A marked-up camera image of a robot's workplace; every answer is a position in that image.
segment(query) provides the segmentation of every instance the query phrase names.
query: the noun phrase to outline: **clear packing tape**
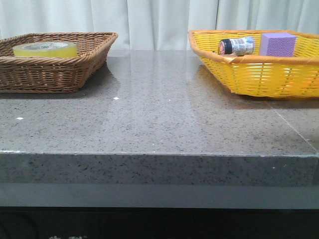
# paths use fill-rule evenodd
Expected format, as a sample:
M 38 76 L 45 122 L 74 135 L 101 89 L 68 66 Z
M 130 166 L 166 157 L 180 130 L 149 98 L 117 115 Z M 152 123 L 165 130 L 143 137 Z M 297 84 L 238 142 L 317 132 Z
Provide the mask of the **clear packing tape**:
M 76 44 L 69 41 L 27 43 L 13 47 L 14 56 L 76 57 Z

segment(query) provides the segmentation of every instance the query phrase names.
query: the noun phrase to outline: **speckled stone surface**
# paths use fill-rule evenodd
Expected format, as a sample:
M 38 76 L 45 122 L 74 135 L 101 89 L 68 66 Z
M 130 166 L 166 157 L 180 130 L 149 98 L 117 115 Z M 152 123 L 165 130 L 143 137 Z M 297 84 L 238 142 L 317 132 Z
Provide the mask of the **speckled stone surface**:
M 183 51 L 107 62 L 74 94 L 0 94 L 0 182 L 315 182 L 318 100 L 231 94 Z

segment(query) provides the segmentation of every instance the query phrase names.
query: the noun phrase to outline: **white curtain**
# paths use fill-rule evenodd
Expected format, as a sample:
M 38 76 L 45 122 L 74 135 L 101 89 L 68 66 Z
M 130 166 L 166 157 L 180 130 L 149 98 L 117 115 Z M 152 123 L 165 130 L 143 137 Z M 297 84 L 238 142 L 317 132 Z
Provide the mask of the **white curtain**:
M 319 33 L 319 0 L 0 0 L 0 38 L 114 31 L 112 49 L 189 50 L 190 29 Z

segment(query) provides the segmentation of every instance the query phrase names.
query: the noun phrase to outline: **purple block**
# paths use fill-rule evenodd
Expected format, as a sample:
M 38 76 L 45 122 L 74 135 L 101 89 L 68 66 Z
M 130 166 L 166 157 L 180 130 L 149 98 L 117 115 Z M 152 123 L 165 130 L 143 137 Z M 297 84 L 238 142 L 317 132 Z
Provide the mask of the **purple block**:
M 261 56 L 294 55 L 296 36 L 288 32 L 263 33 L 259 47 Z

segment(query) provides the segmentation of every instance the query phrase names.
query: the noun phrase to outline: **orange basket rim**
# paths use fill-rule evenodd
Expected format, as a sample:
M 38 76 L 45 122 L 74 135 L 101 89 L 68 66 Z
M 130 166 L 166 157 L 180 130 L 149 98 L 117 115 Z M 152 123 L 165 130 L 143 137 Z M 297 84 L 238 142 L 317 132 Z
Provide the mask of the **orange basket rim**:
M 258 34 L 258 33 L 270 33 L 270 32 L 288 32 L 293 35 L 303 36 L 307 38 L 317 38 L 319 39 L 319 35 L 297 32 L 292 30 L 190 30 L 188 32 L 189 43 L 192 50 L 198 55 L 202 57 L 206 57 L 213 61 L 224 62 L 227 64 L 233 63 L 278 63 L 278 64 L 293 64 L 293 65 L 318 65 L 319 57 L 275 57 L 275 56 L 259 56 L 259 55 L 244 55 L 244 56 L 222 56 L 215 52 L 209 52 L 200 49 L 196 44 L 196 39 L 194 34 L 196 33 L 250 33 L 250 34 Z

